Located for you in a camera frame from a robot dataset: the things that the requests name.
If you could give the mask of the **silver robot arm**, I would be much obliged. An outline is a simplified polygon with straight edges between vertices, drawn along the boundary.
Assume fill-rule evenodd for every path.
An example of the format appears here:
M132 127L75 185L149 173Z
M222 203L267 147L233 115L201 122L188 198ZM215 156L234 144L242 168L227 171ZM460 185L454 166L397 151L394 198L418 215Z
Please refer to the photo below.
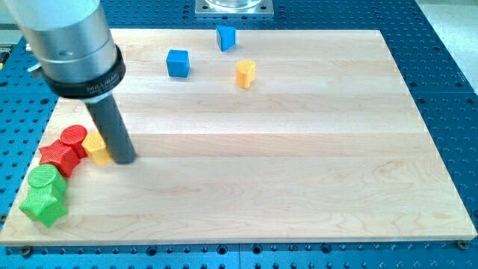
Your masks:
M70 99L108 95L125 75L100 0L6 0L49 88Z

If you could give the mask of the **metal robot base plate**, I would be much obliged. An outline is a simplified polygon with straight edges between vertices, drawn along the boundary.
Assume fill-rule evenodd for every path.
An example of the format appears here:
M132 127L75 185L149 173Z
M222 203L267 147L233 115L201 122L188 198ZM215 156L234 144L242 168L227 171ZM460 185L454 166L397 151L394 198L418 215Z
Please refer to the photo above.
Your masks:
M195 17L273 17L273 0L196 0Z

